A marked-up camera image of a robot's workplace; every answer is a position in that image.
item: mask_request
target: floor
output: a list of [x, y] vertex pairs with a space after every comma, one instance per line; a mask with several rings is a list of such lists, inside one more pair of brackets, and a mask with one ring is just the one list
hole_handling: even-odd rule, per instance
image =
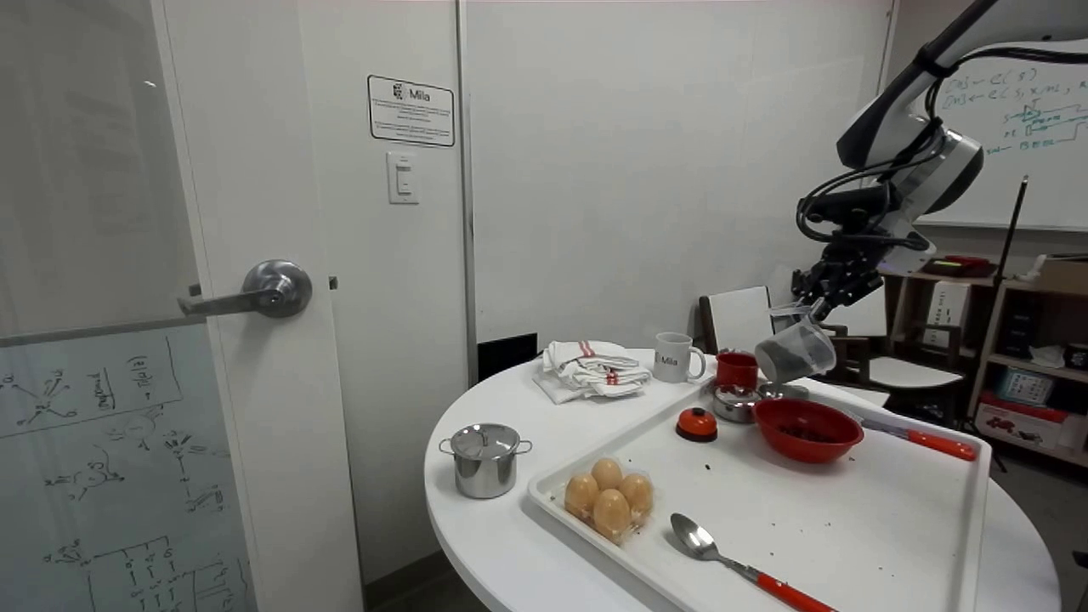
[[[1026, 510], [1054, 555], [1060, 612], [1088, 612], [1088, 568], [1072, 562], [1073, 546], [1088, 546], [1088, 474], [1012, 450], [998, 450], [998, 459], [1005, 474], [992, 469], [992, 478]], [[481, 604], [446, 563], [431, 578], [384, 597], [372, 612], [481, 612]]]

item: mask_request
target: metal pot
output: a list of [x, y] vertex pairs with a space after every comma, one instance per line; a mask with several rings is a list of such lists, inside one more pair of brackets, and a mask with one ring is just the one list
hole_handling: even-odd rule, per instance
[[710, 396], [712, 396], [710, 409], [712, 409], [718, 418], [733, 420], [733, 425], [748, 425], [750, 420], [750, 410], [754, 410], [754, 396], [750, 394], [712, 389]]
[[456, 491], [473, 498], [503, 495], [515, 484], [515, 457], [533, 442], [497, 420], [477, 420], [440, 437], [437, 450], [453, 457]]

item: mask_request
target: red bowl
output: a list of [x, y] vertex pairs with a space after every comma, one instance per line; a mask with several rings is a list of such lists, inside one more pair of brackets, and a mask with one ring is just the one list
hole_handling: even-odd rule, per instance
[[859, 442], [859, 425], [811, 401], [758, 401], [754, 425], [762, 437], [797, 461], [834, 461]]

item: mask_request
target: white tray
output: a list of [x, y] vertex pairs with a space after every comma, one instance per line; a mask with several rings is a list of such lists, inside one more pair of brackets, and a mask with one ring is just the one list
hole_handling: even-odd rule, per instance
[[[681, 555], [668, 540], [668, 513], [685, 513], [718, 538], [720, 555], [834, 610], [967, 612], [975, 604], [990, 445], [846, 396], [818, 401], [973, 442], [979, 459], [962, 461], [869, 428], [848, 457], [821, 469], [771, 451], [754, 425], [720, 420], [718, 442], [685, 442], [674, 425], [681, 409], [708, 403], [702, 394], [693, 394], [537, 478], [527, 506], [649, 610], [786, 610], [725, 563]], [[622, 546], [559, 506], [567, 475], [585, 474], [598, 457], [615, 457], [657, 485], [646, 527]]]

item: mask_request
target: spoon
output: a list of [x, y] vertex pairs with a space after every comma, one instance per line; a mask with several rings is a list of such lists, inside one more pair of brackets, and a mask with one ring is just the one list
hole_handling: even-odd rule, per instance
[[681, 546], [698, 559], [698, 562], [720, 562], [725, 568], [738, 570], [743, 582], [758, 586], [762, 590], [775, 596], [777, 603], [786, 603], [787, 610], [797, 610], [797, 612], [834, 612], [826, 603], [750, 568], [750, 563], [742, 563], [742, 562], [731, 562], [718, 549], [710, 529], [702, 529], [701, 522], [693, 522], [691, 518], [683, 513], [674, 513], [674, 535], [681, 540]]

